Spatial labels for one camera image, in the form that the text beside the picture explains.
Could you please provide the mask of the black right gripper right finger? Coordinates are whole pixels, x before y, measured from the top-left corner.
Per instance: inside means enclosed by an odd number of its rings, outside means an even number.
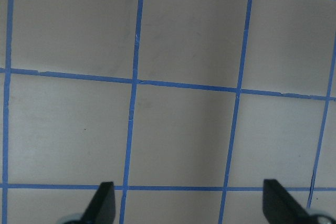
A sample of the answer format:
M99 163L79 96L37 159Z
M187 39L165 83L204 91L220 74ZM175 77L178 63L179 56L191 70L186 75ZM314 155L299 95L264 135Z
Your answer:
M315 223L315 218L276 179L264 180L262 203L263 214L270 224Z

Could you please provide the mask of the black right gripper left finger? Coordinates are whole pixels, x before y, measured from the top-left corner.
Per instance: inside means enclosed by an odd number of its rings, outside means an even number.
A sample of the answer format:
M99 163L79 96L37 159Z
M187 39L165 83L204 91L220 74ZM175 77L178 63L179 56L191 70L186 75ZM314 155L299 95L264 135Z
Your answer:
M101 183L79 223L113 224L116 218L115 203L114 183Z

